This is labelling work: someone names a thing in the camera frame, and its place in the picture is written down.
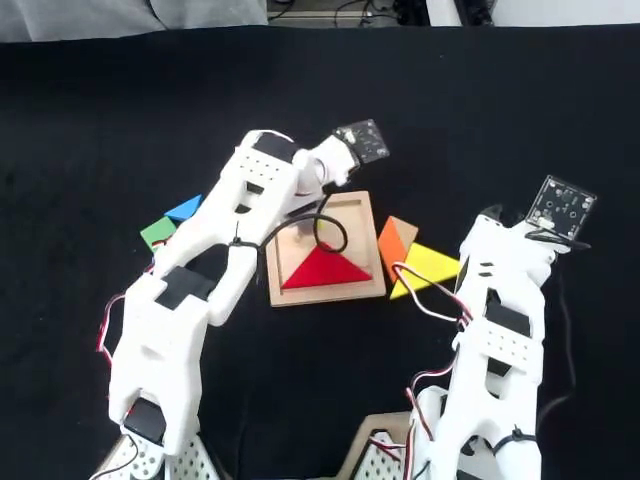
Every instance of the puzzle piece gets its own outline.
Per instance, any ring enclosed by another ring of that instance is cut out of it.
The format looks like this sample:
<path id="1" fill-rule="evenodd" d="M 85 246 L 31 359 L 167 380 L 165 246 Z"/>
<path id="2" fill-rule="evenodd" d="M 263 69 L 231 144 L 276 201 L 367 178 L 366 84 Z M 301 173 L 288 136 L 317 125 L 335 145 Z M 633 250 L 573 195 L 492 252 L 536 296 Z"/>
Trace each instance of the puzzle piece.
<path id="1" fill-rule="evenodd" d="M 396 273 L 393 271 L 395 262 L 404 262 L 409 253 L 409 248 L 416 236 L 418 227 L 408 224 L 399 218 L 390 216 L 380 232 L 378 249 L 392 282 L 396 281 Z"/>
<path id="2" fill-rule="evenodd" d="M 196 213 L 196 210 L 198 210 L 201 201 L 202 195 L 196 195 L 192 199 L 181 203 L 175 208 L 172 208 L 164 215 L 165 217 L 169 217 L 178 222 L 184 222 L 186 219 L 191 218 L 193 214 Z"/>
<path id="3" fill-rule="evenodd" d="M 149 250 L 155 252 L 157 247 L 153 247 L 153 243 L 159 240 L 166 240 L 176 231 L 176 226 L 167 217 L 162 217 L 157 222 L 149 225 L 144 230 L 140 231 L 140 236 L 147 244 Z"/>
<path id="4" fill-rule="evenodd" d="M 417 243 L 414 243 L 409 248 L 409 254 L 404 263 L 436 283 L 455 277 L 460 270 L 460 262 L 458 260 Z M 420 290 L 431 285 L 429 282 L 425 282 L 407 271 L 402 272 L 402 275 L 414 290 Z M 409 291 L 400 280 L 397 280 L 389 299 L 393 300 L 407 293 Z"/>
<path id="5" fill-rule="evenodd" d="M 367 280 L 371 280 L 371 275 L 341 254 L 330 253 L 316 246 L 282 288 L 317 287 Z"/>

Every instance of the black table surface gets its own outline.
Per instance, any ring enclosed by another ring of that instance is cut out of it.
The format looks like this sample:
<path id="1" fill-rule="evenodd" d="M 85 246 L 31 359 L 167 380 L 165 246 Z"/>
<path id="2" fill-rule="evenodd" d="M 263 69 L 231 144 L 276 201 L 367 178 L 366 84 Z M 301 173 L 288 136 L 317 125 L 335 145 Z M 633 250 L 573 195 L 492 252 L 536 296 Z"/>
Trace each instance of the black table surface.
<path id="1" fill-rule="evenodd" d="M 564 261 L 577 391 L 539 445 L 545 479 L 635 477 L 639 47 L 640 26 L 0 46 L 3 478 L 86 478 L 113 445 L 95 339 L 106 300 L 150 260 L 140 229 L 207 192 L 247 130 L 313 146 L 369 117 L 392 157 L 349 188 L 371 192 L 378 229 L 396 215 L 450 255 L 482 208 L 526 211 L 548 173 L 600 196 L 581 235 L 593 249 Z M 544 290 L 540 403 L 568 386 L 552 280 Z M 242 477 L 334 474 L 364 416 L 408 410 L 408 379 L 443 365 L 452 335 L 409 299 L 272 309 L 252 285 L 205 340 L 202 436 L 235 471 L 250 398 Z"/>

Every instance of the green square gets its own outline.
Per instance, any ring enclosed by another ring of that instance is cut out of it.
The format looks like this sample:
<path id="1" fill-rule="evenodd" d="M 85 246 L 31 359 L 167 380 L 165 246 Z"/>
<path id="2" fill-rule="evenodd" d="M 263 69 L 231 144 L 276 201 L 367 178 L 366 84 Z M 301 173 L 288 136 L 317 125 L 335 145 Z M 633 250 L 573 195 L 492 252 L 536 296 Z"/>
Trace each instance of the green square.
<path id="1" fill-rule="evenodd" d="M 151 245 L 153 242 L 157 242 L 158 240 L 166 240 L 171 235 L 173 235 L 176 231 L 176 226 L 173 224 L 171 220 L 167 217 L 162 217 L 156 223 L 149 225 L 144 230 L 140 231 L 140 235 L 144 240 L 144 243 L 147 244 L 149 250 L 155 252 L 157 246 L 153 248 Z"/>

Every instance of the wooden base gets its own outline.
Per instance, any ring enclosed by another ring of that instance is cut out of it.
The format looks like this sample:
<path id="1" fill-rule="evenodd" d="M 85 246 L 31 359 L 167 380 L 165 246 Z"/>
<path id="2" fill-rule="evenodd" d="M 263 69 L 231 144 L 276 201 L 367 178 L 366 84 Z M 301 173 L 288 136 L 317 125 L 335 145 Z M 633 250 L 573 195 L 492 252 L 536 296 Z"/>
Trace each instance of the wooden base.
<path id="1" fill-rule="evenodd" d="M 363 191 L 332 195 L 323 213 L 342 223 L 349 236 L 346 250 L 336 255 L 343 255 L 367 272 L 371 275 L 371 280 L 317 287 L 282 288 L 316 246 L 309 221 L 308 224 L 285 228 L 267 246 L 271 305 L 331 302 L 386 294 L 369 193 Z M 333 247 L 340 246 L 342 238 L 334 225 L 320 222 L 319 227 L 322 242 Z"/>

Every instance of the robotic arm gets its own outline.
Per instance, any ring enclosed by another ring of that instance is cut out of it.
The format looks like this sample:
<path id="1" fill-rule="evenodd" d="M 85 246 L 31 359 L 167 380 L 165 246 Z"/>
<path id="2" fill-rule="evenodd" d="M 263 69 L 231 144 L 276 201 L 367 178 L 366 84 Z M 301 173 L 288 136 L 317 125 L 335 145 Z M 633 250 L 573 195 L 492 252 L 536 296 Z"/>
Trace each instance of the robotic arm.
<path id="1" fill-rule="evenodd" d="M 412 411 L 409 480 L 539 480 L 537 390 L 542 382 L 545 299 L 559 254 L 575 241 L 596 197 L 548 177 L 526 220 L 506 228 L 481 213 L 460 247 L 456 296 L 472 318 L 453 341 L 449 390 L 423 390 Z M 433 438 L 421 428 L 421 413 Z M 473 455 L 461 454 L 470 438 Z"/>
<path id="2" fill-rule="evenodd" d="M 247 133 L 195 215 L 158 248 L 152 273 L 126 291 L 109 385 L 109 417 L 123 433 L 146 440 L 156 454 L 182 451 L 199 430 L 207 325 L 227 321 L 254 275 L 258 252 L 249 245 L 314 208 L 324 186 L 344 185 L 355 170 L 386 156 L 372 120 L 341 127 L 312 150 L 277 132 Z M 213 245 L 234 239 L 242 242 L 229 248 L 217 285 L 185 268 Z"/>

